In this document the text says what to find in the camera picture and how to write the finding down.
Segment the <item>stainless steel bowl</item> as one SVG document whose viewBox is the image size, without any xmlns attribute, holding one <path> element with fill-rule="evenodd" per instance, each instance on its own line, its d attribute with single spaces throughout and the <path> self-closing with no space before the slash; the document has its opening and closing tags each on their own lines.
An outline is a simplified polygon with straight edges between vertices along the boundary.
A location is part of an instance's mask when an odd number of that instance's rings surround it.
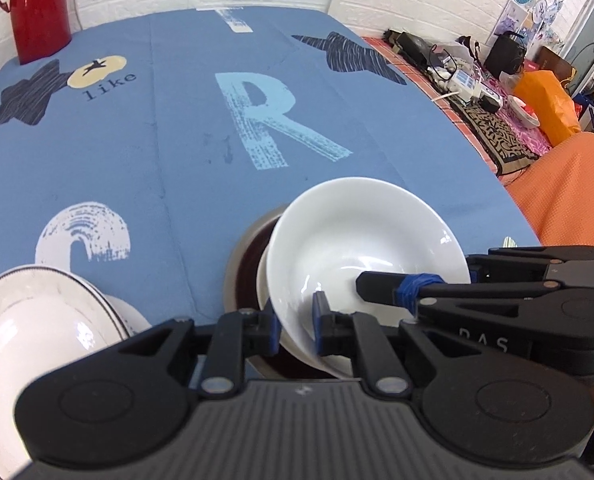
<svg viewBox="0 0 594 480">
<path fill-rule="evenodd" d="M 260 310 L 256 283 L 261 256 L 286 208 L 286 205 L 278 206 L 263 214 L 239 237 L 225 267 L 222 292 L 225 312 Z"/>
</svg>

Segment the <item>white bowl red pattern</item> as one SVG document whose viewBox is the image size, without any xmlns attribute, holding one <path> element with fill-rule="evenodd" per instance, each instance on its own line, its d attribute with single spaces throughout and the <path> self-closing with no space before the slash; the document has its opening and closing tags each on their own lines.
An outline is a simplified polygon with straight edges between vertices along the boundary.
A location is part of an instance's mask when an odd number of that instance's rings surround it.
<svg viewBox="0 0 594 480">
<path fill-rule="evenodd" d="M 325 292 L 340 313 L 369 313 L 385 326 L 412 322 L 407 310 L 357 294 L 355 279 L 364 271 L 438 274 L 449 284 L 470 280 L 457 237 L 419 197 L 371 178 L 320 183 L 288 205 L 268 246 L 269 300 L 292 356 L 338 378 L 351 375 L 348 359 L 315 351 L 315 292 Z"/>
</svg>

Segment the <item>large white silver-rimmed plate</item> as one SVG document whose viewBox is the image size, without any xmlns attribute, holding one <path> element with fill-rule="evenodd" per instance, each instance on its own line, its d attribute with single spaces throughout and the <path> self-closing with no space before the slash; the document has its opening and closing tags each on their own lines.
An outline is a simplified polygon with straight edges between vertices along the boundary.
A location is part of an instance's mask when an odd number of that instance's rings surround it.
<svg viewBox="0 0 594 480">
<path fill-rule="evenodd" d="M 106 298 L 76 275 L 49 266 L 0 274 L 0 479 L 29 460 L 14 419 L 20 392 L 55 368 L 128 337 Z"/>
</svg>

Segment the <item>white floral plate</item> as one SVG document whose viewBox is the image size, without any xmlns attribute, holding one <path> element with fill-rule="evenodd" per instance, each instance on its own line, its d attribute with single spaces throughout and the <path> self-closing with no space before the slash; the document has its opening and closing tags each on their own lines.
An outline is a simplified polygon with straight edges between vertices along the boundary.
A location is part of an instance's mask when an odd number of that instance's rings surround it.
<svg viewBox="0 0 594 480">
<path fill-rule="evenodd" d="M 119 316 L 130 336 L 143 333 L 145 330 L 149 330 L 152 327 L 152 324 L 149 323 L 140 312 L 132 307 L 131 304 L 110 295 L 106 295 L 105 298 L 114 309 L 114 312 Z"/>
</svg>

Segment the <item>orange fabric chair cover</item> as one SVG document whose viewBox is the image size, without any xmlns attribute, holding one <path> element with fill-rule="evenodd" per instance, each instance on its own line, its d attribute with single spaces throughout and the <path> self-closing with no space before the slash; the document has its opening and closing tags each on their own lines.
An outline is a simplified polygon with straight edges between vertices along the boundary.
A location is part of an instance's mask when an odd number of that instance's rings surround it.
<svg viewBox="0 0 594 480">
<path fill-rule="evenodd" d="M 594 246 L 594 133 L 580 132 L 506 185 L 544 246 Z"/>
</svg>

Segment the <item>patterned black beige cloth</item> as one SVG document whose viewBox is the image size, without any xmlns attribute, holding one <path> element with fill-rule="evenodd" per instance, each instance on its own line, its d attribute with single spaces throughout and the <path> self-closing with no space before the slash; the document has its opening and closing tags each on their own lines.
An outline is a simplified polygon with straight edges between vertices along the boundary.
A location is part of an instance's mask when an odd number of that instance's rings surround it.
<svg viewBox="0 0 594 480">
<path fill-rule="evenodd" d="M 538 156 L 527 148 L 506 122 L 478 104 L 454 104 L 454 110 L 470 127 L 472 133 L 496 167 L 498 177 L 514 174 L 536 162 Z"/>
</svg>

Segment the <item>orange plastic bag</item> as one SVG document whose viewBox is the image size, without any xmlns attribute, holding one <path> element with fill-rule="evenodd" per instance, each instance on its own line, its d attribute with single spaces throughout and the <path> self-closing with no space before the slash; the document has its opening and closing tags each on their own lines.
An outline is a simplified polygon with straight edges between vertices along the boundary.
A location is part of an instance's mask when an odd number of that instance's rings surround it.
<svg viewBox="0 0 594 480">
<path fill-rule="evenodd" d="M 582 131 L 574 101 L 550 70 L 522 73 L 513 94 L 534 110 L 540 129 L 552 146 Z"/>
</svg>

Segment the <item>blue patterned tablecloth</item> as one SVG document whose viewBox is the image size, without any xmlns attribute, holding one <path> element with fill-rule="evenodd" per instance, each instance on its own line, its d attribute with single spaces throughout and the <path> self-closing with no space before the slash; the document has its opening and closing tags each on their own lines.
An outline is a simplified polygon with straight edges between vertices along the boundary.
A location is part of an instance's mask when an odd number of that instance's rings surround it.
<svg viewBox="0 0 594 480">
<path fill-rule="evenodd" d="M 175 11 L 0 69 L 0 273 L 59 266 L 149 322 L 222 311 L 247 228 L 340 177 L 393 182 L 468 254 L 534 231 L 404 73 L 319 11 Z"/>
</svg>

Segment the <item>white power strip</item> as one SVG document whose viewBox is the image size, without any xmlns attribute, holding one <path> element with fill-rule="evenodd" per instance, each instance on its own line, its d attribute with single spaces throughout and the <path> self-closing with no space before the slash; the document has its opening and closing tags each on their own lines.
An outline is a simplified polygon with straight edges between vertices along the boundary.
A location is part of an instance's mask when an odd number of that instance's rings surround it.
<svg viewBox="0 0 594 480">
<path fill-rule="evenodd" d="M 448 80 L 448 90 L 465 102 L 478 99 L 482 94 L 482 85 L 464 70 L 456 70 Z"/>
</svg>

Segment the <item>black kettle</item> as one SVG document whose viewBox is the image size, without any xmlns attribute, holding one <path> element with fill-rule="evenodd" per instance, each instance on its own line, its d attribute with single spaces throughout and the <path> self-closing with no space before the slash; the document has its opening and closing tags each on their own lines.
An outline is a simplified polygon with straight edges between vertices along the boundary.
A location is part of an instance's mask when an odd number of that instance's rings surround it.
<svg viewBox="0 0 594 480">
<path fill-rule="evenodd" d="M 502 73 L 515 75 L 521 69 L 526 55 L 526 47 L 521 43 L 523 38 L 523 35 L 512 30 L 499 35 L 484 63 L 487 72 L 497 79 Z"/>
</svg>

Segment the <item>red thermos jug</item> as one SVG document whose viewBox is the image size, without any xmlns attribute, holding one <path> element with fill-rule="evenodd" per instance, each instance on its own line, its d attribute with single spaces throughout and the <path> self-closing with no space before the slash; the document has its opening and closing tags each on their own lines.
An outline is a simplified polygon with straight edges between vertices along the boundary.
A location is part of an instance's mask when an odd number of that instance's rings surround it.
<svg viewBox="0 0 594 480">
<path fill-rule="evenodd" d="M 67 0 L 0 0 L 9 14 L 20 64 L 47 58 L 71 41 Z"/>
</svg>

